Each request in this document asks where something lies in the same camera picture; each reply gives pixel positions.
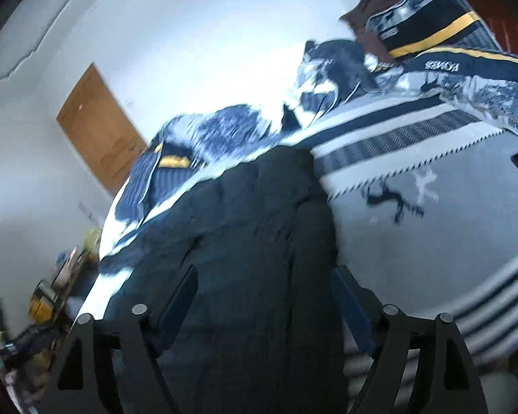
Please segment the blue striped bed sheet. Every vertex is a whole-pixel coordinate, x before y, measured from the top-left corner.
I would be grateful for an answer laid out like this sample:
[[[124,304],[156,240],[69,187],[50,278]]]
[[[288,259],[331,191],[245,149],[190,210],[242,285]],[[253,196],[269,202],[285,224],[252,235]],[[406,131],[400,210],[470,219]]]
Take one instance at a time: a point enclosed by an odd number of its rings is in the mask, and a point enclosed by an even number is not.
[[[384,303],[413,316],[451,314],[479,365],[518,350],[518,137],[438,97],[363,97],[347,108],[256,147],[213,162],[154,207],[141,223],[108,213],[101,260],[129,245],[197,183],[220,177],[276,148],[306,150],[326,193],[345,265]],[[82,311],[105,318],[130,278],[100,269]],[[370,359],[343,327],[348,401]]]

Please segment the brown wooden door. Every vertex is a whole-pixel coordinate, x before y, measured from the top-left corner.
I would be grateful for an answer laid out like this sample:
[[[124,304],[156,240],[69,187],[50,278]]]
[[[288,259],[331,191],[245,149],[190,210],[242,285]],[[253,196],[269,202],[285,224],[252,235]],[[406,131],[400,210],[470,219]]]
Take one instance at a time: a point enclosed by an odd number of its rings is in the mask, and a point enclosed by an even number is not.
[[[57,122],[98,182],[112,195],[147,149],[95,65],[90,65],[75,84]]]

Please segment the cluttered dark side table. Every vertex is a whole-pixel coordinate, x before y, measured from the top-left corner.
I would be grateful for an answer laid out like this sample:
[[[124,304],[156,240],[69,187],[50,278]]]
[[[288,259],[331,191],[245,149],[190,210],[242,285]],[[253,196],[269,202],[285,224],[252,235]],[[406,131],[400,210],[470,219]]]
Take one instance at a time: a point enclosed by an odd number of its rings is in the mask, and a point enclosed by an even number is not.
[[[63,252],[56,262],[52,278],[46,279],[57,295],[54,317],[47,323],[30,324],[21,333],[10,332],[0,298],[0,364],[6,387],[21,402],[33,405],[41,398],[57,349],[75,318],[68,302],[75,298],[76,286],[85,277],[97,275],[98,260],[84,247]]]

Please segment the yellow plastic bag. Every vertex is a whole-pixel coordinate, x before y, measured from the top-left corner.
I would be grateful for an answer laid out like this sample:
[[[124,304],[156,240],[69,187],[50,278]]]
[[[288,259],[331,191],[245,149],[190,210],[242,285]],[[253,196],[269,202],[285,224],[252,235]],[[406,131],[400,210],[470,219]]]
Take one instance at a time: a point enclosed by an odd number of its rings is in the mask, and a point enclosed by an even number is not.
[[[99,227],[89,229],[83,237],[83,247],[94,259],[99,259],[102,230]]]

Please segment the yellow jar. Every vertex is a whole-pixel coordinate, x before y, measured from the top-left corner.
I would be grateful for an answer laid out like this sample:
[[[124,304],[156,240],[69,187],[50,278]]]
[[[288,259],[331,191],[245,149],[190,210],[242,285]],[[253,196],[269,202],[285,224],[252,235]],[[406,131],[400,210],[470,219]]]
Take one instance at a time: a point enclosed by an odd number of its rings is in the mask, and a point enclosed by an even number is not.
[[[47,323],[54,317],[57,295],[50,283],[41,279],[30,297],[29,315],[36,323]]]

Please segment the lying HOMES pillow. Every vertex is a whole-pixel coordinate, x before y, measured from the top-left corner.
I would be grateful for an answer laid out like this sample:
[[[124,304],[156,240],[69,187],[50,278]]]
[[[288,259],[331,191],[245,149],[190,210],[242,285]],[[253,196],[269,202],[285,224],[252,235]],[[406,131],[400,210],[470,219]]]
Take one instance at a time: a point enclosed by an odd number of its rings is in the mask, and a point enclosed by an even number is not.
[[[383,92],[442,101],[518,136],[518,56],[442,46],[375,78]]]

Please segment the upright HOMES pillow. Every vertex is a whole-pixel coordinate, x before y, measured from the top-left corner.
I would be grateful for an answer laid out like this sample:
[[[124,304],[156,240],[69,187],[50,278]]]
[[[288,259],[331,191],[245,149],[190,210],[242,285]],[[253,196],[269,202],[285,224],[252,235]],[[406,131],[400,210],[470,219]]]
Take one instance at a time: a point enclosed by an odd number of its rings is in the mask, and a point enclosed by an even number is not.
[[[371,15],[366,29],[377,35],[398,63],[437,46],[501,50],[488,25],[466,0],[401,0]]]

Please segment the rumpled blue white duvet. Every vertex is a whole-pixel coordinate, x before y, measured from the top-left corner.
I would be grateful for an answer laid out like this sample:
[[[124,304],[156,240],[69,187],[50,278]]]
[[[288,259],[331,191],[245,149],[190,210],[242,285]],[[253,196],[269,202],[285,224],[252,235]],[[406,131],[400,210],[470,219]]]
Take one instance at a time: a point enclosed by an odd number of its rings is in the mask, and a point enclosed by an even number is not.
[[[355,41],[307,41],[295,83],[274,119],[258,106],[238,104],[178,115],[163,124],[134,163],[113,210],[115,220],[141,223],[201,168],[272,144],[375,91],[374,76],[386,68]]]

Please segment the black puffer jacket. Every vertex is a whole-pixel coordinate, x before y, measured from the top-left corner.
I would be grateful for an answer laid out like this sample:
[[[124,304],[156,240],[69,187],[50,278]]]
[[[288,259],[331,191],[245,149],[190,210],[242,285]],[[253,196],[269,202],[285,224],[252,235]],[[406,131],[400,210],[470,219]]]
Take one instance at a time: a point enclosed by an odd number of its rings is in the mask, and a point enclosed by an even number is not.
[[[105,310],[149,304],[183,265],[198,291],[159,360],[185,413],[342,413],[342,319],[326,193],[306,150],[276,147],[201,181],[100,269],[132,274]]]

